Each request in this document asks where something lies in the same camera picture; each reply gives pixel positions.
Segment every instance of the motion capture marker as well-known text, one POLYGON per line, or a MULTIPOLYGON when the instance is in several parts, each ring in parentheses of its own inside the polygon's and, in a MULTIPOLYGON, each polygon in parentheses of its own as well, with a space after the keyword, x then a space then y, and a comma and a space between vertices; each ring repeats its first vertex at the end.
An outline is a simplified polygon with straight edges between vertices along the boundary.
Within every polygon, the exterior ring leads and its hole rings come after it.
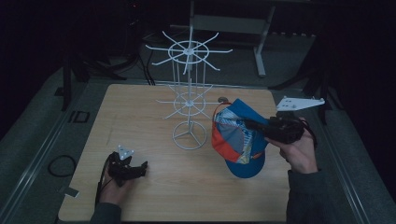
POLYGON ((134 151, 132 149, 125 148, 122 145, 118 146, 118 151, 120 155, 120 160, 122 161, 134 154, 134 151))
POLYGON ((218 102, 219 103, 228 103, 229 101, 228 101, 227 97, 220 96, 218 99, 218 102))
POLYGON ((277 111, 296 111, 306 109, 316 105, 324 105, 325 101, 323 98, 320 100, 304 99, 304 98, 288 98, 283 97, 280 103, 276 106, 277 111))

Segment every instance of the gray floor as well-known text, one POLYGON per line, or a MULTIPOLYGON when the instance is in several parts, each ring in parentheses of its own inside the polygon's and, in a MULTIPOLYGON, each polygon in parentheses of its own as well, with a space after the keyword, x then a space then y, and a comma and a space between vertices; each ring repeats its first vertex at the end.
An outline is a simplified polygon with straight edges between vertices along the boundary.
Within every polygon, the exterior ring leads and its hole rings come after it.
MULTIPOLYGON (((162 41, 155 42, 154 39, 160 38, 148 37, 153 46, 166 46, 162 41)), ((257 76, 251 48, 218 43, 211 49, 233 49, 233 52, 209 56, 207 60, 220 71, 206 68, 205 82, 265 89, 296 74, 312 41, 313 38, 303 36, 286 38, 270 35, 262 54, 267 77, 257 76)), ((147 48, 141 49, 144 60, 149 58, 149 53, 147 48)), ((154 52, 151 61, 157 63, 164 59, 166 54, 154 52)), ((157 84, 173 80, 170 63, 151 65, 149 69, 157 84)), ((48 165, 62 155, 71 156, 78 161, 108 85, 147 85, 143 80, 141 65, 120 72, 120 75, 128 77, 128 80, 115 81, 94 76, 89 83, 74 81, 74 100, 65 112, 61 111, 62 97, 54 96, 56 89, 62 86, 62 70, 43 85, 0 142, 2 223, 64 223, 57 220, 64 198, 58 190, 68 186, 71 176, 55 177, 48 172, 48 165), (90 112, 90 119, 87 123, 69 122, 72 111, 90 112)), ((276 102, 284 95, 306 97, 301 92, 304 82, 305 80, 283 91, 273 91, 276 102)), ((337 204, 343 223, 395 223, 395 203, 386 191, 349 117, 332 101, 330 103, 332 109, 326 111, 327 125, 320 122, 316 108, 299 111, 297 115, 310 120, 318 135, 318 165, 328 173, 330 194, 337 204)), ((60 158, 53 163, 51 169, 57 174, 69 174, 73 171, 73 163, 69 159, 60 158)))

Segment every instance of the black controller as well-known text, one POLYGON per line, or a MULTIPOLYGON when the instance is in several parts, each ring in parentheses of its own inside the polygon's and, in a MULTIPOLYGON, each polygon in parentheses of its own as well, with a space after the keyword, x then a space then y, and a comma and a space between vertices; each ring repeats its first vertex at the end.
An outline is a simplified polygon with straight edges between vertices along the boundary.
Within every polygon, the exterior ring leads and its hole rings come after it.
POLYGON ((145 161, 140 166, 131 167, 129 165, 131 159, 132 156, 122 161, 118 152, 113 152, 108 156, 108 174, 113 177, 120 187, 126 180, 146 175, 148 162, 145 161))
POLYGON ((291 111, 279 111, 276 117, 268 119, 268 124, 261 124, 251 119, 244 120, 250 130, 260 130, 265 137, 284 144, 290 144, 301 139, 304 133, 304 123, 296 118, 291 111))

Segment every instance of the sleeve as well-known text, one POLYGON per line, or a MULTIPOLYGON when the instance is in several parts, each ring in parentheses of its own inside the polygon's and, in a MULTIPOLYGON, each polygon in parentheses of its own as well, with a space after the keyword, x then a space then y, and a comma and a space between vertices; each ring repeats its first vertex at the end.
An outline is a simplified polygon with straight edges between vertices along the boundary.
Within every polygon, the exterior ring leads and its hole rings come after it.
POLYGON ((325 174, 298 174, 289 171, 290 193, 287 223, 340 223, 330 199, 325 174))
POLYGON ((90 224, 121 224, 121 208, 113 203, 99 203, 90 224))

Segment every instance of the dark background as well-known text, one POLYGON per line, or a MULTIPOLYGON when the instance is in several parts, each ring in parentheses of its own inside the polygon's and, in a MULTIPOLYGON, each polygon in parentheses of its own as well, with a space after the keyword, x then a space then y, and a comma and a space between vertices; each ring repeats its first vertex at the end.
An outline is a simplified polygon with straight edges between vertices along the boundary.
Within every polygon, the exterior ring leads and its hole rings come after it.
MULTIPOLYGON (((251 2, 254 6, 260 1, 251 2)), ((309 34, 312 31, 318 35, 316 48, 311 53, 328 62, 330 83, 337 90, 344 109, 395 199, 393 127, 396 114, 393 111, 393 88, 396 86, 396 3, 342 2, 356 5, 320 5, 321 13, 313 14, 318 17, 317 20, 304 16, 309 13, 301 14, 299 20, 295 17, 291 20, 292 12, 298 5, 279 5, 271 31, 286 32, 287 35, 301 31, 309 34), (312 24, 312 21, 318 21, 318 24, 312 24)), ((251 13, 235 10, 242 5, 250 8, 248 3, 235 3, 239 7, 206 4, 198 9, 227 14, 233 8, 232 13, 239 16, 251 13)), ((1 1, 0 138, 7 133, 44 81, 62 67, 66 49, 84 52, 95 60, 106 60, 110 54, 134 54, 145 25, 166 31, 171 23, 188 24, 189 7, 189 1, 181 0, 1 1), (131 26, 128 34, 122 32, 125 26, 131 26)), ((315 66, 317 62, 308 62, 308 66, 315 66)))

